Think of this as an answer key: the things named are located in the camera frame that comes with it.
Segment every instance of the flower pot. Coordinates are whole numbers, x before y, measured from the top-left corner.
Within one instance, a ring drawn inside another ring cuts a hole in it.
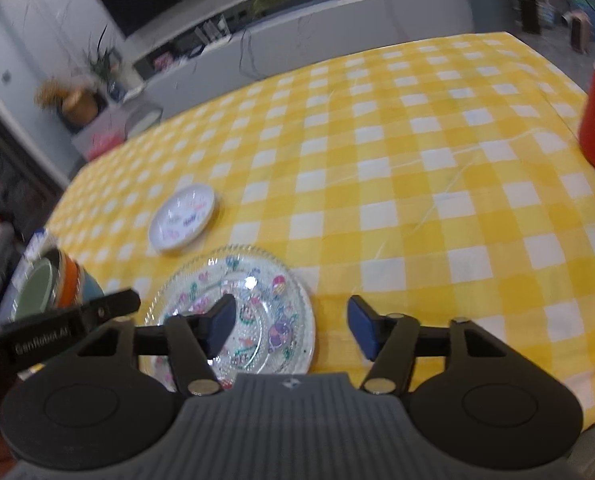
[[[537,2],[535,0],[519,0],[519,11],[522,16],[522,30],[529,34],[540,34],[537,16]]]
[[[95,102],[97,103],[98,115],[99,115],[106,109],[106,107],[108,107],[108,102],[106,101],[104,96],[99,91],[97,91],[93,94],[93,98],[95,99]],[[57,117],[59,117],[59,119],[62,121],[62,124],[64,126],[66,126],[66,129],[69,132],[71,132],[73,135],[80,133],[80,131],[82,131],[83,127],[78,124],[74,124],[70,121],[70,119],[62,111],[62,104],[63,103],[59,103],[55,107]]]
[[[99,112],[95,96],[87,88],[74,90],[62,102],[62,115],[80,128],[90,124]]]

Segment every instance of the yellow checkered tablecloth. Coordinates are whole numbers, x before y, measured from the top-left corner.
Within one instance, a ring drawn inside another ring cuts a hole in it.
[[[584,93],[507,34],[388,46],[257,82],[89,164],[48,223],[104,290],[144,312],[193,254],[254,244],[311,292],[312,370],[368,368],[351,294],[445,326],[478,320],[566,382],[595,422],[595,170],[573,135]],[[147,229],[210,184],[210,228],[160,256]],[[441,370],[418,364],[414,383]]]

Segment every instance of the green bowl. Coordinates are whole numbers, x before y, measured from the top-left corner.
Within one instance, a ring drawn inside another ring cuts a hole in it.
[[[45,258],[37,260],[15,300],[13,320],[40,314],[50,308],[55,279],[56,273],[51,263]]]

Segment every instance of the trash can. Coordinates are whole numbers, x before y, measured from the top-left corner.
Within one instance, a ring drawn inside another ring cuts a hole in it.
[[[513,32],[515,22],[511,0],[469,0],[475,31]]]

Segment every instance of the glass plate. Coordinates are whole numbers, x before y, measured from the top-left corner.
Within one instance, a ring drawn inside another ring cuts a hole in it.
[[[144,324],[176,314],[203,314],[223,294],[237,302],[234,329],[208,363],[225,388],[239,372],[303,374],[315,348],[315,318],[304,287],[274,256],[250,246],[227,246],[181,267],[157,293]],[[165,356],[142,361],[144,371],[175,390]]]

